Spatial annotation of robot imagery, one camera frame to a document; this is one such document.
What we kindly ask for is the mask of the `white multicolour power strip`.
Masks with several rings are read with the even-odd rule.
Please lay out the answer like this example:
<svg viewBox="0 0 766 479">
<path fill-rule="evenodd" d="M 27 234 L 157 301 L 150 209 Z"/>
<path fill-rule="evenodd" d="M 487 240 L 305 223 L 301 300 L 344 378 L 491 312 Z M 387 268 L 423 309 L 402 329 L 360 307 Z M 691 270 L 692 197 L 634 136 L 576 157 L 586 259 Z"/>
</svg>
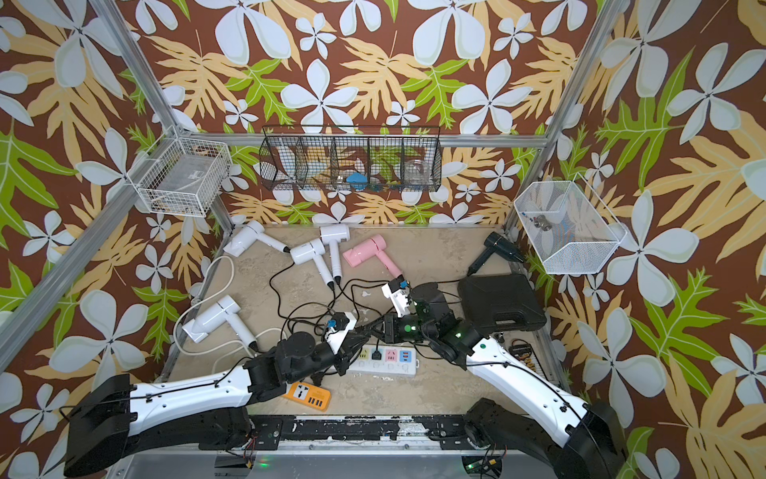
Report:
<svg viewBox="0 0 766 479">
<path fill-rule="evenodd" d="M 349 372 L 376 375 L 415 376 L 418 370 L 414 347 L 364 345 L 359 357 L 349 366 Z"/>
</svg>

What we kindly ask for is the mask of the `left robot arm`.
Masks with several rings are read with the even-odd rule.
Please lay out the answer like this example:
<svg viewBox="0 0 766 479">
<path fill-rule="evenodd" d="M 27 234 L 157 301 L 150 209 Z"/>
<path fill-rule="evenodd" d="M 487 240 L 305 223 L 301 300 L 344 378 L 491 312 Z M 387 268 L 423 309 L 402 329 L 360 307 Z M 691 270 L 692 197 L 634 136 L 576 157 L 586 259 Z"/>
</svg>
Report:
<svg viewBox="0 0 766 479">
<path fill-rule="evenodd" d="M 127 374 L 113 376 L 70 411 L 64 474 L 88 476 L 136 452 L 165 446 L 239 446 L 253 429 L 249 405 L 280 397 L 326 369 L 345 373 L 368 339 L 356 331 L 337 331 L 316 341 L 299 331 L 222 373 L 137 384 Z"/>
</svg>

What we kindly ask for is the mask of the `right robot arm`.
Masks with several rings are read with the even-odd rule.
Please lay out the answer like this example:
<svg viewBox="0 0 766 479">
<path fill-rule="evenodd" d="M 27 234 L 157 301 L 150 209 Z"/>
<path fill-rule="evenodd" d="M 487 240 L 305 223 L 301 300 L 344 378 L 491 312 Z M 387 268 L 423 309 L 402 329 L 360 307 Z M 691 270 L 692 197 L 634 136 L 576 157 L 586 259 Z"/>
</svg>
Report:
<svg viewBox="0 0 766 479">
<path fill-rule="evenodd" d="M 587 403 L 548 382 L 472 321 L 452 313 L 391 313 L 372 333 L 387 344 L 424 343 L 522 408 L 516 414 L 492 400 L 477 401 L 464 420 L 478 447 L 521 451 L 547 463 L 559 478 L 614 478 L 626 463 L 626 435 L 610 405 Z"/>
</svg>

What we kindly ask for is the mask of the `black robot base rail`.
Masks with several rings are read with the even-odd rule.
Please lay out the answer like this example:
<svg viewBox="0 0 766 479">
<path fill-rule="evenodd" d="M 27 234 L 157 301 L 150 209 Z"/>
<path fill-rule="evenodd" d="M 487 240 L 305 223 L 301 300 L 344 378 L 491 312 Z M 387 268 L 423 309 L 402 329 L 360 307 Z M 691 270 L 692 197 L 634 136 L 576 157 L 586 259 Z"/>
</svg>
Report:
<svg viewBox="0 0 766 479">
<path fill-rule="evenodd" d="M 480 450 L 489 439 L 465 415 L 253 415 L 255 450 L 360 446 L 436 451 Z"/>
</svg>

